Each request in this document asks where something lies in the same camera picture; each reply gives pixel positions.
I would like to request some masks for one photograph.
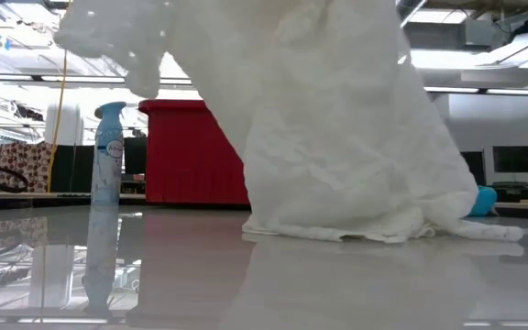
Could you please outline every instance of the blue spray can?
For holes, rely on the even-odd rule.
[[[124,154],[124,132],[119,116],[124,107],[126,107],[125,102],[113,102],[99,107],[103,118],[95,134],[92,205],[119,204]]]

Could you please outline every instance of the crumpled white sheet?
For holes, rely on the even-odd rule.
[[[399,26],[384,0],[76,0],[55,39],[115,59],[146,97],[174,56],[245,162],[246,232],[520,239],[461,219],[477,187],[420,76],[397,64]]]

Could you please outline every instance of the glossy floor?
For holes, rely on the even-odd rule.
[[[0,329],[528,329],[528,235],[334,244],[242,235],[247,217],[0,211]]]

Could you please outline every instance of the blue object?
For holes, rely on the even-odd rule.
[[[125,102],[99,107],[103,117],[95,134],[91,204],[118,205],[121,165],[124,155],[124,132],[119,115]]]
[[[478,187],[478,197],[472,212],[468,216],[487,216],[492,212],[492,208],[498,199],[496,191],[489,187]]]

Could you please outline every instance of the computer monitor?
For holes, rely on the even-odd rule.
[[[497,173],[528,173],[528,147],[494,147]]]
[[[147,137],[128,137],[124,140],[126,174],[146,174]]]
[[[480,186],[486,185],[486,166],[484,164],[484,152],[473,151],[473,152],[462,152],[464,160],[469,167],[469,171],[474,176],[476,184]]]

